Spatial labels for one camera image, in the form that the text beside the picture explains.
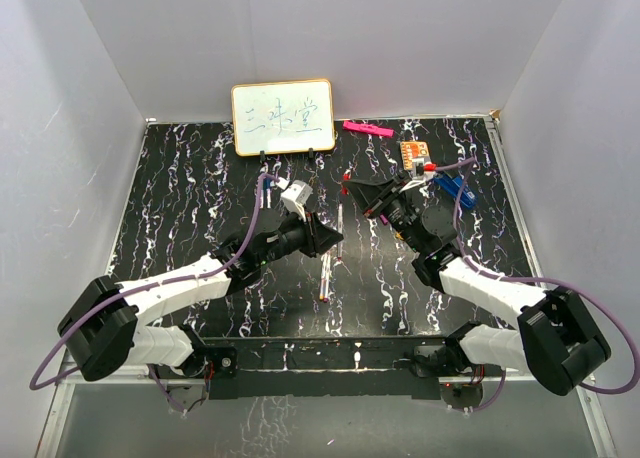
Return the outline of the yellow whiteboard pen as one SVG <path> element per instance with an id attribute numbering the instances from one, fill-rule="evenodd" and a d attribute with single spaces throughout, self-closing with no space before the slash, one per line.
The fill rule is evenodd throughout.
<path id="1" fill-rule="evenodd" d="M 320 290 L 319 290 L 319 300 L 321 302 L 326 301 L 326 287 L 327 287 L 327 278 L 330 271 L 330 254 L 325 253 L 321 258 L 321 278 L 320 278 Z"/>

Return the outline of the red whiteboard pen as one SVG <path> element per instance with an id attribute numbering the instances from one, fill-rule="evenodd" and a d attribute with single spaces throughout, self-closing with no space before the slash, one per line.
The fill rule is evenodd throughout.
<path id="1" fill-rule="evenodd" d="M 343 257 L 343 241 L 344 241 L 344 214 L 343 214 L 343 203 L 340 202 L 338 205 L 337 212 L 337 231 L 343 236 L 342 240 L 337 244 L 337 259 L 342 261 Z"/>

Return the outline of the blue whiteboard pen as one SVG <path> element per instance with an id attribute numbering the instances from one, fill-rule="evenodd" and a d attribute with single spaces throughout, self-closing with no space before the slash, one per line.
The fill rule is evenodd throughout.
<path id="1" fill-rule="evenodd" d="M 265 178 L 263 186 L 263 208 L 271 208 L 271 183 L 270 178 Z"/>

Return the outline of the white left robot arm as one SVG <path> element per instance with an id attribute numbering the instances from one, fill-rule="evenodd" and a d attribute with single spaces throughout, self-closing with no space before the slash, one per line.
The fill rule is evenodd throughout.
<path id="1" fill-rule="evenodd" d="M 188 325 L 155 321 L 196 303 L 226 298 L 253 285 L 265 265 L 295 252 L 315 258 L 343 240 L 316 213 L 287 214 L 270 231 L 245 229 L 190 265 L 117 283 L 92 280 L 58 325 L 82 377 L 102 380 L 124 365 L 166 366 L 184 377 L 205 374 L 217 357 Z"/>

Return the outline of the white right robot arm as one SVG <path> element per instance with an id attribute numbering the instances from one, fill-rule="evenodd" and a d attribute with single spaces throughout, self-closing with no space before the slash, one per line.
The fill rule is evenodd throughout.
<path id="1" fill-rule="evenodd" d="M 565 396 L 610 358 L 611 348 L 577 292 L 496 279 L 470 266 L 455 242 L 452 211 L 419 206 L 408 184 L 402 172 L 386 182 L 346 180 L 343 187 L 364 217 L 390 225 L 415 252 L 412 266 L 425 286 L 507 323 L 505 329 L 465 326 L 450 335 L 445 359 L 453 372 L 466 375 L 480 364 L 513 368 Z"/>

